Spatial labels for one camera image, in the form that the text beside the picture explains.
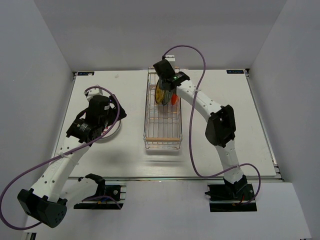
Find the yellow patterned plate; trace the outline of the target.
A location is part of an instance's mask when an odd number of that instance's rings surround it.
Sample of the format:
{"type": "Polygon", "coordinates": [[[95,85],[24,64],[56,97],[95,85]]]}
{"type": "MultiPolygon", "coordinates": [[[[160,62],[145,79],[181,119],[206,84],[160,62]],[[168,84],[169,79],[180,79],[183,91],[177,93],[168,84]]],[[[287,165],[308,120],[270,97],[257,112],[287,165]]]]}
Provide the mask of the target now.
{"type": "Polygon", "coordinates": [[[165,98],[165,90],[161,89],[160,82],[158,81],[154,90],[154,100],[156,104],[161,104],[165,98]]]}

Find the plain white plate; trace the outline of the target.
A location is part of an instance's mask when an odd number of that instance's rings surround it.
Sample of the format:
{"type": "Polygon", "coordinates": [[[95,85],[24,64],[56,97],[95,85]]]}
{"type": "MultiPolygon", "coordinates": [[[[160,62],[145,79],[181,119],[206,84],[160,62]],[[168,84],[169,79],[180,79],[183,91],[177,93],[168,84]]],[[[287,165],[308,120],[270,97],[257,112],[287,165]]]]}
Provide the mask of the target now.
{"type": "Polygon", "coordinates": [[[122,121],[119,120],[114,125],[114,127],[104,137],[99,139],[97,142],[98,143],[105,143],[105,142],[108,142],[108,141],[114,139],[118,135],[118,133],[120,132],[121,127],[122,127],[122,121]]]}

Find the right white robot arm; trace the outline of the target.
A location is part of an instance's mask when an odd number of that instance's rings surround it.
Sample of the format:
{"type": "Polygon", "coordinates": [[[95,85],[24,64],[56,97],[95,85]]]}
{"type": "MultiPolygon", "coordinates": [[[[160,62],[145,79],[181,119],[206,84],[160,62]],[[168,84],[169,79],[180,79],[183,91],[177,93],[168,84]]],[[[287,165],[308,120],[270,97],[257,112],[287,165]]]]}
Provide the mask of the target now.
{"type": "Polygon", "coordinates": [[[161,90],[175,93],[205,119],[205,137],[216,148],[220,158],[226,195],[233,200],[238,199],[248,182],[235,150],[234,109],[213,101],[197,89],[188,75],[182,71],[175,72],[168,60],[155,63],[153,68],[159,77],[158,86],[161,90]]]}

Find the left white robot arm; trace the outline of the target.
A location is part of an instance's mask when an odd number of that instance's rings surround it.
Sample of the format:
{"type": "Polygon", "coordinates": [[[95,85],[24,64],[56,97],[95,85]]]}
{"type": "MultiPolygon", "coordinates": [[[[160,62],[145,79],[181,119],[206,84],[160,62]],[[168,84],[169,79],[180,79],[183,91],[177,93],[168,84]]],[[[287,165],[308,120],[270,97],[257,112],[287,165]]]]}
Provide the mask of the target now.
{"type": "Polygon", "coordinates": [[[113,95],[94,95],[88,107],[81,111],[66,131],[66,137],[41,177],[17,196],[24,212],[50,228],[57,227],[64,219],[68,207],[86,198],[99,200],[105,196],[105,180],[93,173],[82,177],[70,193],[63,187],[80,159],[92,144],[100,140],[105,129],[127,116],[113,95]]]}

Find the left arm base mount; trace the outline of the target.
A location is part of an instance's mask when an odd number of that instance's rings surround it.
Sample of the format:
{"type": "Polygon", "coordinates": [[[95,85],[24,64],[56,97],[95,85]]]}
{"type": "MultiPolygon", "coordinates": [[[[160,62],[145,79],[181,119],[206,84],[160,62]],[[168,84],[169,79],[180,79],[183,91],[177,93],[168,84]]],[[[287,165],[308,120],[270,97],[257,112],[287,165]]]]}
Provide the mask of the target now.
{"type": "Polygon", "coordinates": [[[93,180],[97,184],[95,194],[85,198],[78,204],[74,205],[75,210],[121,210],[126,198],[127,186],[121,183],[108,183],[106,180],[95,174],[88,174],[80,177],[83,179],[93,180]]]}

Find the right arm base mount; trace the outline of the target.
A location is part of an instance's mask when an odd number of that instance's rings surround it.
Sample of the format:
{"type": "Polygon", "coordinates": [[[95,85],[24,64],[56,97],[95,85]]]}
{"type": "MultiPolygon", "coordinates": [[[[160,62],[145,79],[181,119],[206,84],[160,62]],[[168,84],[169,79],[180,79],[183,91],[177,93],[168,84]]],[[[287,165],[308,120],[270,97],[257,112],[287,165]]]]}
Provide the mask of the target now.
{"type": "Polygon", "coordinates": [[[255,193],[252,184],[248,184],[236,196],[224,184],[210,184],[204,193],[209,199],[211,213],[257,212],[255,193]]]}

